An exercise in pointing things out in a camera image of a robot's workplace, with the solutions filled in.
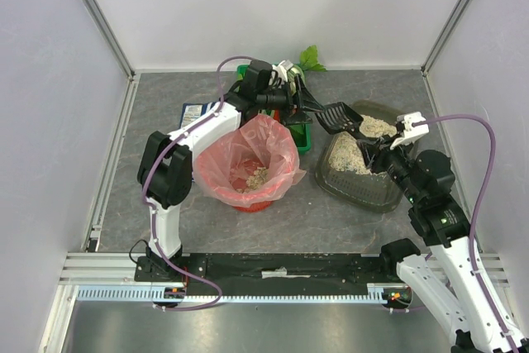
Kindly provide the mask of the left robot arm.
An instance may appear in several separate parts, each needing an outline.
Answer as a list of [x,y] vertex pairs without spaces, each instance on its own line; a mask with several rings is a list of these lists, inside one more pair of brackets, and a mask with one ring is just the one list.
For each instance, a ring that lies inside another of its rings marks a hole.
[[165,274],[187,274],[175,259],[181,256],[179,206],[193,182],[193,162],[221,137],[239,131],[265,111],[279,114],[287,128],[312,123],[322,105],[307,90],[304,68],[283,60],[269,64],[252,59],[244,76],[222,93],[217,105],[186,127],[165,135],[152,133],[146,143],[137,179],[150,208],[150,241],[146,258]]

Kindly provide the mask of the black litter scoop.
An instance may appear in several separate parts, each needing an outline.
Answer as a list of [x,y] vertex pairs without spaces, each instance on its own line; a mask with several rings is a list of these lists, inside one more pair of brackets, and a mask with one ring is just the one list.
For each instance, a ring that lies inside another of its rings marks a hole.
[[358,144],[373,144],[373,141],[360,131],[364,118],[344,102],[324,106],[322,112],[316,113],[316,118],[323,129],[330,135],[346,132],[355,138]]

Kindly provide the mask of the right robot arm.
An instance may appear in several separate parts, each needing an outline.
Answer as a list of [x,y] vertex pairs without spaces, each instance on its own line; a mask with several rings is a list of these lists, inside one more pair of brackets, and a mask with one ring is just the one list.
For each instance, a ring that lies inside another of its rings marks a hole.
[[419,297],[448,336],[454,352],[526,352],[523,336],[486,273],[471,225],[451,194],[455,175],[450,158],[424,150],[416,158],[394,138],[369,138],[354,133],[366,167],[386,173],[410,202],[414,231],[422,238],[449,282],[431,271],[426,258],[409,239],[383,246],[392,271]]

